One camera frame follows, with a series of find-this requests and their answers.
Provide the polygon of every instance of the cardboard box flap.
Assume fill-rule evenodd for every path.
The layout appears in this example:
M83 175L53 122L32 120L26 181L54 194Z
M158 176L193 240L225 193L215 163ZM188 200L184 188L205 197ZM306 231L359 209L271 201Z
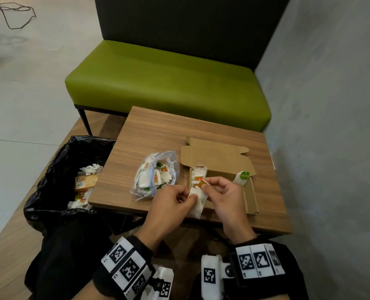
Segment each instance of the cardboard box flap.
M244 154L249 151L245 146L235 146L225 143L218 143L213 141L201 140L196 138L191 138L189 136L185 137L189 145L200 146L204 148L214 148L215 150L224 151L227 154Z
M233 146L212 141L190 138L189 146L181 148L181 163L185 166L207 166L209 170L237 174L248 171L251 176L256 175L252 162L239 151L248 151L247 147Z

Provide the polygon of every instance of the right hand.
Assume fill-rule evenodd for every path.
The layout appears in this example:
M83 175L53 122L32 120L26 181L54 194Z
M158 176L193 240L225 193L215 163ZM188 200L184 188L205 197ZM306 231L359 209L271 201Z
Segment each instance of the right hand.
M232 243L235 245L256 238L247 219L242 187L224 177L204 180L210 185L202 185L202 190L211 198L224 232Z

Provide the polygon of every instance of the black wrist strap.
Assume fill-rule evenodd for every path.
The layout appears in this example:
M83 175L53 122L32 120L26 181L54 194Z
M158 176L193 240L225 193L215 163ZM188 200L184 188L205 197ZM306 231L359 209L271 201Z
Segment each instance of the black wrist strap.
M137 237L121 238L102 258L93 274L97 290L116 299L134 299L155 273L151 266L152 251Z

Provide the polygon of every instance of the wooden floor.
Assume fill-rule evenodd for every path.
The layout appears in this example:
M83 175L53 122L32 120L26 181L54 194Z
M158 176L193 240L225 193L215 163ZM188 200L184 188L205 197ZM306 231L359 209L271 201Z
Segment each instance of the wooden floor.
M93 134L100 137L116 139L125 122L123 117L91 111L87 111L87 116ZM62 145L72 135L86 134L82 121L78 120ZM47 166L0 234L0 299L24 300L30 296L24 286L24 277L29 264L40 250L42 235L27 224L22 209L28 197L36 190L36 185L46 169ZM222 243L210 240L201 228L180 227L164 240L165 243L152 263L174 270L171 293L173 300L187 299L193 279L200 272L203 254L224 256L227 252Z

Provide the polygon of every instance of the wooden table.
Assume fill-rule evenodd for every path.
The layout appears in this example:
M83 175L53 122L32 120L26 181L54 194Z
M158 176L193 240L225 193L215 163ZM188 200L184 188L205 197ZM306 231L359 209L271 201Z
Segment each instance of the wooden table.
M129 192L142 159L150 153L175 150L178 161L185 136L246 146L257 175L253 179L258 215L249 215L249 223L257 232L275 235L290 234L283 198L275 178L275 170L263 133L196 120L161 111L133 106L108 157L89 203L133 215L148 212L151 199L135 201ZM189 169L181 165L178 183L187 185ZM201 220L220 224L215 212L204 209Z

